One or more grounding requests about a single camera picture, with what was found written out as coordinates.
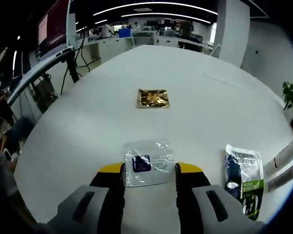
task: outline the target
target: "person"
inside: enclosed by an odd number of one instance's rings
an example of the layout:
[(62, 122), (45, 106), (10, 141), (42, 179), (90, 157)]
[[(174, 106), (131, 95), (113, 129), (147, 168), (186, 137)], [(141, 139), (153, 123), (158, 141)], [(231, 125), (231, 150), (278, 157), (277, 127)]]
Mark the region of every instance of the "person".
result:
[(7, 160), (3, 152), (0, 151), (0, 183), (8, 196), (13, 195), (18, 190), (13, 176), (16, 163), (17, 160), (14, 162)]
[(98, 27), (94, 27), (93, 28), (92, 34), (93, 35), (99, 35), (99, 29), (98, 29)]
[(5, 156), (8, 160), (13, 161), (13, 159), (18, 157), (20, 142), (26, 141), (34, 126), (35, 124), (30, 118), (21, 117), (9, 131), (3, 134), (0, 151), (5, 152)]
[(165, 30), (164, 37), (176, 37), (176, 28), (172, 26), (170, 29)]
[[(190, 21), (183, 21), (180, 25), (180, 38), (189, 40), (190, 35), (193, 32), (193, 24)], [(184, 42), (178, 42), (179, 48), (184, 48), (186, 49), (186, 43)]]
[(109, 26), (108, 24), (105, 24), (102, 27), (102, 35), (103, 38), (110, 38), (113, 34), (113, 28), (111, 26)]
[(2, 92), (0, 82), (0, 117), (3, 118), (10, 126), (14, 124), (14, 114), (11, 107), (6, 101), (7, 92)]
[(141, 26), (138, 24), (138, 22), (135, 22), (133, 28), (137, 28), (137, 29), (139, 29), (139, 28), (141, 28)]

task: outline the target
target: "white table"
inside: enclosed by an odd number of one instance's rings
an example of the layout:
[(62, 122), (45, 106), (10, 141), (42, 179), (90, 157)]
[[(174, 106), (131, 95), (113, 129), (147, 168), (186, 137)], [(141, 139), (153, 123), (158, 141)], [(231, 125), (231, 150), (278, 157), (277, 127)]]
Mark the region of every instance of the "white table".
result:
[[(167, 89), (170, 108), (137, 109), (139, 88)], [(47, 222), (99, 168), (124, 160), (125, 143), (168, 139), (176, 161), (198, 165), (222, 185), (226, 144), (260, 151), (265, 164), (292, 140), (282, 105), (229, 63), (139, 46), (88, 73), (47, 110), (24, 146), (16, 182), (33, 217)], [(269, 220), (291, 186), (264, 194), (259, 220)], [(122, 233), (180, 233), (173, 183), (126, 189), (125, 199)]]

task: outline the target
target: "monitor screen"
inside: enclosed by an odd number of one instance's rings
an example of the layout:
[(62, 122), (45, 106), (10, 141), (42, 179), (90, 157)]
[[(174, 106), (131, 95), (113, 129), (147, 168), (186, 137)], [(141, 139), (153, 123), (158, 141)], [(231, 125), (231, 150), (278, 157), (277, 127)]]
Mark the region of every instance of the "monitor screen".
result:
[(40, 56), (66, 43), (66, 17), (69, 0), (58, 0), (38, 24)]

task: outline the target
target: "clear plastic bag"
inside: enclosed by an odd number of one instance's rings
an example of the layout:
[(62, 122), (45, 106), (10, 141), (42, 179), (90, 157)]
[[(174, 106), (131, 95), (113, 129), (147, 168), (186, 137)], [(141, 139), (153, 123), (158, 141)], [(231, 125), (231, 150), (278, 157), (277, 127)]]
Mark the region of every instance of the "clear plastic bag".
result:
[(165, 141), (141, 140), (125, 145), (126, 186), (167, 183), (175, 175), (172, 148)]
[(243, 213), (257, 220), (264, 192), (260, 153), (226, 146), (225, 190), (241, 202)]

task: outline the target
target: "ceiling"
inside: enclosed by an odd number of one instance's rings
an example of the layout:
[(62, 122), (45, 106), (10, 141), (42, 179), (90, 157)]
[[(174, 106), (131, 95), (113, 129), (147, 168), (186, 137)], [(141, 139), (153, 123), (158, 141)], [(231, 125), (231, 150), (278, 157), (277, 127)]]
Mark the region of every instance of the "ceiling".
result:
[[(138, 13), (134, 11), (136, 8), (149, 7), (152, 12), (156, 13), (173, 13), (195, 17), (210, 21), (217, 21), (215, 14), (204, 10), (194, 9), (191, 7), (168, 4), (143, 4), (141, 6), (123, 7), (111, 10), (96, 16), (93, 14), (121, 5), (141, 3), (147, 1), (159, 0), (73, 0), (71, 3), (71, 11), (76, 13), (77, 21), (81, 23), (77, 25), (77, 29), (82, 27), (82, 22), (98, 22), (107, 19), (107, 22), (122, 21), (121, 15)], [(217, 12), (218, 0), (164, 0), (169, 2), (188, 4), (202, 7)], [(277, 4), (273, 0), (241, 0), (250, 6), (251, 17), (266, 20), (266, 14), (273, 16), (273, 22), (278, 19), (286, 21), (293, 18), (293, 4)], [(37, 25), (48, 9), (56, 2), (56, 0), (0, 0), (0, 52), (9, 45), (9, 48), (21, 48), (23, 51), (32, 51), (37, 48)], [(21, 40), (17, 41), (17, 36), (21, 36)]]
[[(113, 23), (118, 21), (126, 21), (128, 17), (122, 18), (122, 15), (129, 15), (129, 14), (136, 14), (139, 13), (134, 9), (138, 8), (149, 8), (152, 11), (148, 13), (171, 13), (171, 14), (178, 14), (184, 15), (189, 17), (194, 17), (202, 20), (209, 21), (211, 23), (217, 22), (217, 15), (201, 10), (196, 9), (186, 5), (192, 5), (196, 7), (201, 7), (213, 12), (217, 12), (217, 4), (218, 0), (165, 0), (166, 2), (171, 3), (179, 3), (178, 5), (174, 4), (154, 4), (154, 2), (161, 2), (161, 1), (153, 1), (153, 0), (105, 0), (101, 1), (100, 4), (93, 0), (75, 0), (71, 5), (71, 12), (76, 13), (76, 21), (79, 22), (77, 25), (77, 29), (87, 26), (89, 22), (95, 23), (102, 20), (107, 20), (105, 23)], [(267, 14), (265, 14), (262, 10), (259, 9), (257, 4), (254, 4), (253, 0), (242, 0), (244, 3), (250, 6), (251, 9), (251, 17), (256, 18), (266, 18)], [(122, 6), (122, 5), (129, 5), (126, 7), (113, 9), (107, 12), (103, 12), (101, 14), (93, 16), (93, 14), (99, 13), (101, 11)]]

